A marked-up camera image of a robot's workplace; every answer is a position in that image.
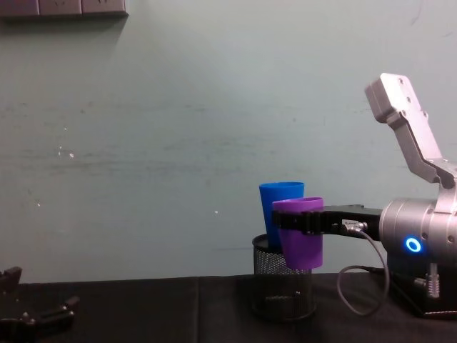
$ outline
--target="metal bracket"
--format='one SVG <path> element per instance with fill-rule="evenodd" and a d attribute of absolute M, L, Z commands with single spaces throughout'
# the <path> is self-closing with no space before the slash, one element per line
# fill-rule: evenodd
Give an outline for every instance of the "metal bracket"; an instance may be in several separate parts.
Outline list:
<path fill-rule="evenodd" d="M 440 189 L 434 212 L 457 210 L 457 164 L 441 155 L 428 114 L 422 110 L 411 82 L 406 76 L 382 74 L 366 89 L 371 110 L 377 121 L 395 132 L 408 168 Z"/>
<path fill-rule="evenodd" d="M 38 338 L 69 329 L 74 322 L 78 297 L 45 312 L 37 312 L 16 296 L 22 269 L 0 273 L 0 341 L 35 342 Z"/>

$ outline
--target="purple cup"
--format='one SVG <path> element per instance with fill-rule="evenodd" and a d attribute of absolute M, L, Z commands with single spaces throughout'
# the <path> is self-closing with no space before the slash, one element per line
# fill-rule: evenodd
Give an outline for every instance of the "purple cup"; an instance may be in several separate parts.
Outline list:
<path fill-rule="evenodd" d="M 273 203 L 273 210 L 286 213 L 301 213 L 323 209 L 322 198 L 300 198 Z M 279 238 L 290 269 L 314 269 L 323 264 L 322 235 L 305 235 L 300 231 L 279 229 Z"/>

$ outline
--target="black clamp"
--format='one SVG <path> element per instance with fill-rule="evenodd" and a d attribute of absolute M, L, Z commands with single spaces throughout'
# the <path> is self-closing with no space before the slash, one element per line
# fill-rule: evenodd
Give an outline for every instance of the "black clamp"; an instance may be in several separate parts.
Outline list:
<path fill-rule="evenodd" d="M 78 297 L 61 306 L 37 312 L 16 297 L 22 269 L 14 267 L 0 273 L 0 341 L 35 342 L 38 338 L 66 331 L 74 322 Z"/>
<path fill-rule="evenodd" d="M 273 212 L 273 223 L 280 229 L 301 231 L 303 234 L 338 234 L 358 237 L 347 230 L 347 223 L 363 222 L 365 233 L 379 240 L 380 209 L 367 209 L 363 205 L 325 206 L 323 209 L 301 213 Z"/>

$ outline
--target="blue cup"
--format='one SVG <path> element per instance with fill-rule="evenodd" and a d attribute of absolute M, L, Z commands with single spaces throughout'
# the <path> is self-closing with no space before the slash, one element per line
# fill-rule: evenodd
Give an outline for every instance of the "blue cup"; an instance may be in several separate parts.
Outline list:
<path fill-rule="evenodd" d="M 305 184 L 303 182 L 274 182 L 261 184 L 259 189 L 266 234 L 268 235 L 268 245 L 270 247 L 281 247 L 278 227 L 273 225 L 271 221 L 272 203 L 280 200 L 303 198 L 305 196 Z"/>

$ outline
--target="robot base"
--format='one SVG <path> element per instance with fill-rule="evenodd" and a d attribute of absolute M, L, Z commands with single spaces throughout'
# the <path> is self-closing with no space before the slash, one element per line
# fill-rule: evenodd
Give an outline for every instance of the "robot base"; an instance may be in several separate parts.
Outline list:
<path fill-rule="evenodd" d="M 432 299 L 427 296 L 424 288 L 417 287 L 411 282 L 412 277 L 424 278 L 426 266 L 414 264 L 408 269 L 404 266 L 404 260 L 388 259 L 389 269 L 393 273 L 391 280 L 391 294 L 394 298 L 405 304 L 409 310 L 419 317 L 429 319 L 457 319 L 457 269 L 438 266 L 440 275 L 440 297 Z"/>

